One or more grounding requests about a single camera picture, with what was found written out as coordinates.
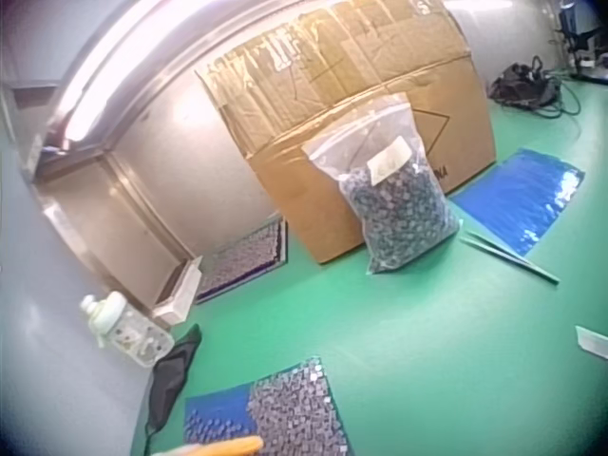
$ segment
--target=plastic bag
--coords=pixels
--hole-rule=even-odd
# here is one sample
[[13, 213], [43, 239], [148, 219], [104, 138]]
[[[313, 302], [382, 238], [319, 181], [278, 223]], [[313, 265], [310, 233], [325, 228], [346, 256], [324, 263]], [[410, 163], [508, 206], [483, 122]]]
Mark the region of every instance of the plastic bag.
[[303, 148], [361, 219], [370, 273], [398, 269], [458, 231], [403, 95], [357, 107]]

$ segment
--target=white paper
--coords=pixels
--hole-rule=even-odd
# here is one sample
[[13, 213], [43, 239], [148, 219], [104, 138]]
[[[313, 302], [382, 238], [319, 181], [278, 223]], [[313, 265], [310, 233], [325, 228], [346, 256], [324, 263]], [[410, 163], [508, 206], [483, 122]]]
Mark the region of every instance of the white paper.
[[586, 352], [608, 359], [608, 337], [577, 326], [579, 345]]
[[371, 185], [375, 186], [394, 172], [400, 170], [411, 158], [411, 149], [403, 137], [398, 137], [382, 152], [368, 161]]

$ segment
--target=ceiling light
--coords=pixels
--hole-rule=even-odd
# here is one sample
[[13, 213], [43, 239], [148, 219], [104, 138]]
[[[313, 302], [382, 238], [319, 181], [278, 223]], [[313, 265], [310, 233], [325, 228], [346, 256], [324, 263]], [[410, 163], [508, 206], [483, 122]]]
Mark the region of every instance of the ceiling light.
[[66, 137], [81, 141], [124, 79], [183, 21], [213, 1], [173, 0], [143, 19], [108, 58], [86, 90], [67, 125]]
[[86, 56], [83, 64], [69, 82], [66, 92], [59, 102], [59, 112], [66, 115], [78, 103], [86, 84], [90, 81], [95, 71], [107, 58], [125, 35], [132, 30], [143, 18], [156, 7], [161, 0], [141, 0], [127, 11], [104, 35], [95, 48]]
[[511, 8], [511, 0], [446, 0], [444, 2], [448, 10], [457, 11], [490, 11]]

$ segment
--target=black cloth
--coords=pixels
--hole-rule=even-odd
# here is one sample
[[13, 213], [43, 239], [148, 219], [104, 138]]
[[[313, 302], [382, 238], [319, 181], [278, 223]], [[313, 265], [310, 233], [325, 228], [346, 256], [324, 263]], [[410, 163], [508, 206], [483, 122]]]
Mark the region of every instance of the black cloth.
[[175, 401], [188, 379], [188, 371], [200, 341], [200, 327], [195, 325], [152, 370], [144, 455], [149, 454], [152, 436], [164, 428], [169, 420]]

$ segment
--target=blue sheet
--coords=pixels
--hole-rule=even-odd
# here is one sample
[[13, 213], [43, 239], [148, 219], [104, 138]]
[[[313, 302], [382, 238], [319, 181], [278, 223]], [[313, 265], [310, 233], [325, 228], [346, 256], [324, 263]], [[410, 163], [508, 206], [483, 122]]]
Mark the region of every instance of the blue sheet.
[[557, 220], [584, 176], [565, 161], [520, 149], [452, 200], [524, 256]]

